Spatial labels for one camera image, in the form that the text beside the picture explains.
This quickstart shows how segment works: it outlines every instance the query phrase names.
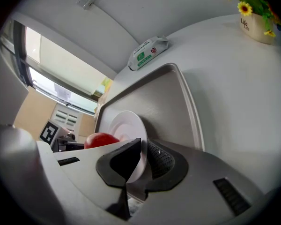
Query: window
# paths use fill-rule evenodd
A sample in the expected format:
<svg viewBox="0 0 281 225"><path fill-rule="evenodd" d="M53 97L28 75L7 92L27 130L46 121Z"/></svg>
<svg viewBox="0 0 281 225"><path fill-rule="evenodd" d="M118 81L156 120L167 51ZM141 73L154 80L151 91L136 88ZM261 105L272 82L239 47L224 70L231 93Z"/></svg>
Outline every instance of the window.
<svg viewBox="0 0 281 225"><path fill-rule="evenodd" d="M105 79L102 73L30 28L26 28L26 54L38 66L79 90L94 94Z"/></svg>
<svg viewBox="0 0 281 225"><path fill-rule="evenodd" d="M19 78L71 109L94 114L111 79L17 21L7 22L1 45L14 57Z"/></svg>
<svg viewBox="0 0 281 225"><path fill-rule="evenodd" d="M97 106L96 102L59 86L32 68L29 68L29 70L33 85L37 91L49 96L59 103L69 106L70 108L80 108L83 112L90 114L95 113L95 108Z"/></svg>

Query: vent slot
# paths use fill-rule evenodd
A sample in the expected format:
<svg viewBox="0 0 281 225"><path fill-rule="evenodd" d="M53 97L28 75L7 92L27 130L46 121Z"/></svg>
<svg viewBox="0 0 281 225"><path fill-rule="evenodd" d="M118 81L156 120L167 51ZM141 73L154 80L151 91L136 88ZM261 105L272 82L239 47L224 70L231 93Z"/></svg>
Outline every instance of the vent slot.
<svg viewBox="0 0 281 225"><path fill-rule="evenodd" d="M74 127L76 122L77 122L77 117L74 116L74 115L71 115L71 114L68 114L64 111L61 111L61 110L57 110L56 111L56 114L55 114L55 117L54 117L54 120L58 121L58 122L61 122L61 123L64 123L64 124L67 124L71 127Z"/></svg>
<svg viewBox="0 0 281 225"><path fill-rule="evenodd" d="M227 179L222 178L214 180L213 183L219 190L235 216L243 213L248 208L250 208L249 203L240 195L240 193L232 186L232 184Z"/></svg>
<svg viewBox="0 0 281 225"><path fill-rule="evenodd" d="M64 165L75 163L78 161L80 161L80 160L77 157L71 157L71 158L59 160L57 162L59 163L60 166L64 166Z"/></svg>

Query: sunflower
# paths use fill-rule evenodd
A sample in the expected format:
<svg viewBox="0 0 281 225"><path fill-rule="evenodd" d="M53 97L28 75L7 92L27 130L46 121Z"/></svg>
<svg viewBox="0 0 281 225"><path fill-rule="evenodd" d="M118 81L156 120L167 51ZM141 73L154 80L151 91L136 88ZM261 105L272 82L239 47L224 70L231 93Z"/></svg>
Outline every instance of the sunflower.
<svg viewBox="0 0 281 225"><path fill-rule="evenodd" d="M266 32L264 32L264 35L269 35L271 37L275 37L276 36L276 34L272 30L267 30Z"/></svg>
<svg viewBox="0 0 281 225"><path fill-rule="evenodd" d="M252 7L249 3L239 2L237 7L238 11L244 16L249 16L252 14Z"/></svg>

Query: white surface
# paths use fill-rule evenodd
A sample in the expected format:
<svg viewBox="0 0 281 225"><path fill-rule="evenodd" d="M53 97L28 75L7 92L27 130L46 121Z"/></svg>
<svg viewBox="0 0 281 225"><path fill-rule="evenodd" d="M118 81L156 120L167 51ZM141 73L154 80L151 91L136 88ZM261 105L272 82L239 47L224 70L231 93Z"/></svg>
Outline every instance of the white surface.
<svg viewBox="0 0 281 225"><path fill-rule="evenodd" d="M167 36L190 24L238 11L237 0L95 0L100 9L92 10L92 5L86 11L76 1L25 0L17 11L67 37L116 72L148 38ZM94 61L84 61L97 66Z"/></svg>
<svg viewBox="0 0 281 225"><path fill-rule="evenodd" d="M266 193L281 184L281 32L272 45L262 44L240 30L238 19L217 17L171 34L168 50L136 72L125 67L117 75L108 99L176 63L192 92L206 151Z"/></svg>
<svg viewBox="0 0 281 225"><path fill-rule="evenodd" d="M102 155L112 152L128 142L131 140L98 148L55 152L53 155L56 160L72 157L77 157L80 160L77 163L62 166L61 170L91 202L106 209L111 204L118 202L122 190L105 184L96 171L96 163Z"/></svg>
<svg viewBox="0 0 281 225"><path fill-rule="evenodd" d="M0 124L13 124L28 89L18 79L0 50Z"/></svg>
<svg viewBox="0 0 281 225"><path fill-rule="evenodd" d="M48 182L50 183L50 186L64 211L64 216L65 216L64 224L69 224L69 225L123 224L122 219L108 212L105 212L103 209L98 207L99 204L95 204L92 201L90 201L88 194L84 194L83 190L77 189L76 184L71 181L71 178L67 177L67 173L64 171L64 168L79 163L73 163L71 165L61 167L56 161L54 155L56 154L66 155L66 152L53 154L50 146L48 146L47 143L41 141L37 141L37 147ZM68 152L67 154L69 155L68 158L71 158L71 152ZM87 180L87 178L89 177L88 175L90 174L87 173L87 171L88 168L84 167L84 170L78 170L78 171L76 170L74 172L74 175L77 174L81 175L80 184L83 184L85 182L84 185L86 188L88 188L88 192L89 192L90 189L88 187L88 184L91 184L92 181ZM116 189L113 187L106 186L102 179L95 180L95 182L98 183L100 181L102 181L101 187L103 189L106 190Z"/></svg>
<svg viewBox="0 0 281 225"><path fill-rule="evenodd" d="M147 164L147 132L141 118L132 111L120 112L111 122L108 133L121 142L128 139L141 139L140 161L127 183L136 181L144 172Z"/></svg>
<svg viewBox="0 0 281 225"><path fill-rule="evenodd" d="M24 0L16 11L53 29L75 43L78 46L75 49L89 52L113 71L119 72L127 64L131 50L139 44L120 24L96 5L92 4L89 9L83 10L76 2L77 0ZM52 40L38 31L37 27L30 27ZM66 44L53 42L68 50ZM105 74L95 60L84 61Z"/></svg>

